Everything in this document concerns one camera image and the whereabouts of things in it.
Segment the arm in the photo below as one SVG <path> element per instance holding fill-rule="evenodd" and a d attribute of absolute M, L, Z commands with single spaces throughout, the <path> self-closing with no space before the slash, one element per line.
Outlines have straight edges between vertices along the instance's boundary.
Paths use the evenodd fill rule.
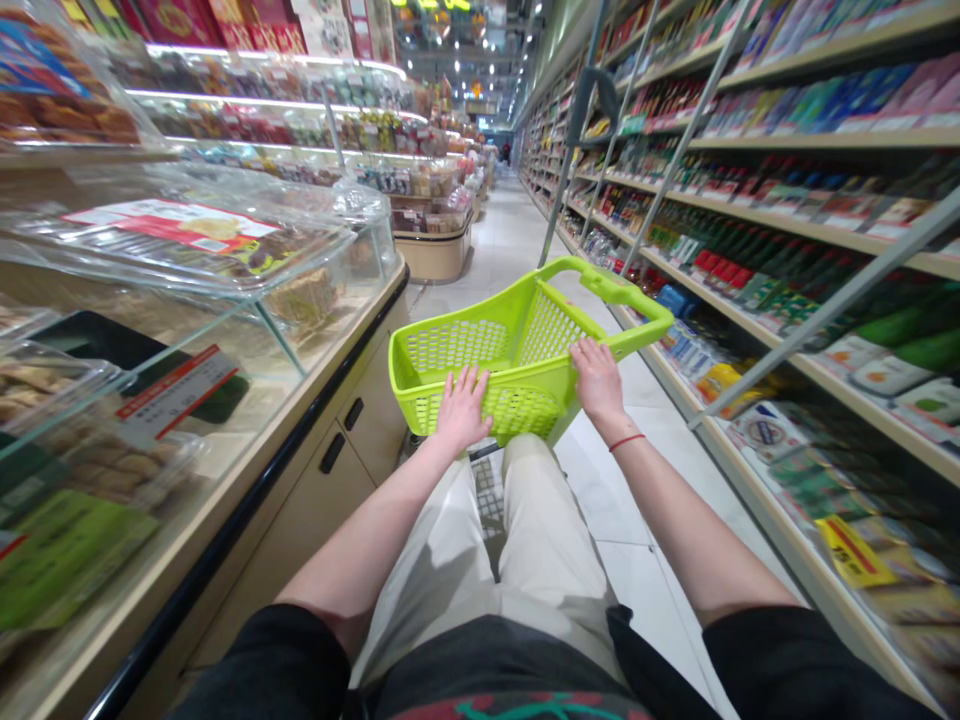
<path fill-rule="evenodd" d="M 326 623 L 351 659 L 366 638 L 380 590 L 427 498 L 457 456 L 490 434 L 481 420 L 489 372 L 447 376 L 437 432 L 354 511 L 287 583 L 277 603 L 302 607 Z"/>
<path fill-rule="evenodd" d="M 580 403 L 607 446 L 638 434 L 610 348 L 588 338 L 570 355 Z M 623 443 L 613 456 L 701 625 L 745 608 L 800 605 L 646 438 Z"/>

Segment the cabinet handle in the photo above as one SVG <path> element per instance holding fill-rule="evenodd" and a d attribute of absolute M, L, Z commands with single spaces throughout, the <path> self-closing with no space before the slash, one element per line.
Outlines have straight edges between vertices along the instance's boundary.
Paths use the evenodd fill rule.
<path fill-rule="evenodd" d="M 363 398 L 357 398 L 353 401 L 350 412 L 347 413 L 346 422 L 343 423 L 344 427 L 347 428 L 347 432 L 353 430 L 353 426 L 356 425 L 357 420 L 360 419 L 361 412 L 363 412 Z"/>
<path fill-rule="evenodd" d="M 343 437 L 343 433 L 337 433 L 333 440 L 330 441 L 330 447 L 327 448 L 327 451 L 323 454 L 323 460 L 320 461 L 320 472 L 324 475 L 329 475 L 330 471 L 333 470 L 334 464 L 337 462 L 337 458 L 340 457 L 340 451 L 343 450 L 344 444 L 346 444 L 346 439 Z"/>

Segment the yellow price tag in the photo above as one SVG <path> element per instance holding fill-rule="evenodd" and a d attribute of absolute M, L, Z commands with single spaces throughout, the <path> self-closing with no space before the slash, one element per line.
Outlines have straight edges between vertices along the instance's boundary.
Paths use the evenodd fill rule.
<path fill-rule="evenodd" d="M 859 589 L 897 582 L 890 568 L 838 515 L 817 520 L 817 527 L 827 541 L 837 572 L 848 585 Z"/>
<path fill-rule="evenodd" d="M 100 8 L 100 12 L 107 17 L 120 17 L 120 13 L 117 12 L 117 9 L 113 6 L 113 3 L 110 2 L 110 0 L 97 0 L 97 7 Z"/>
<path fill-rule="evenodd" d="M 77 22 L 87 22 L 87 16 L 83 13 L 83 8 L 80 7 L 80 4 L 74 0 L 62 0 L 63 7 L 67 11 L 67 15 L 71 20 L 76 20 Z"/>

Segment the white floor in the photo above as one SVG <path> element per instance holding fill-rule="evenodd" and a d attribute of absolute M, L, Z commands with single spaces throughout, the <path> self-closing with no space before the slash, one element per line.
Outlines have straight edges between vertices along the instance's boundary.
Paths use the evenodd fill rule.
<path fill-rule="evenodd" d="M 536 267 L 547 222 L 512 173 L 500 177 L 474 225 L 466 275 L 442 286 L 410 285 L 407 305 L 421 320 L 477 303 Z M 557 238 L 550 258 L 567 254 Z M 554 284 L 608 332 L 620 328 L 603 304 L 577 282 Z M 717 513 L 781 579 L 793 587 L 773 550 L 726 479 L 639 355 L 620 363 L 627 411 L 640 429 Z M 700 626 L 627 490 L 616 462 L 583 413 L 555 447 L 560 464 L 597 541 L 619 600 L 634 611 L 633 628 L 679 670 L 724 718 L 736 718 L 700 637 Z"/>

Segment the cabinet door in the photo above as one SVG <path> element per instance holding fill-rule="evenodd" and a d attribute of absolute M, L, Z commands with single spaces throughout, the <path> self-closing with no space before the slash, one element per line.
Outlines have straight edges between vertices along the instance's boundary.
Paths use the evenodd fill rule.
<path fill-rule="evenodd" d="M 343 428 L 333 423 L 227 596 L 189 667 L 214 664 L 241 626 L 273 602 L 294 573 L 376 486 Z"/>
<path fill-rule="evenodd" d="M 388 335 L 337 413 L 350 444 L 377 485 L 390 477 L 396 467 L 407 429 L 390 385 L 389 353 Z"/>

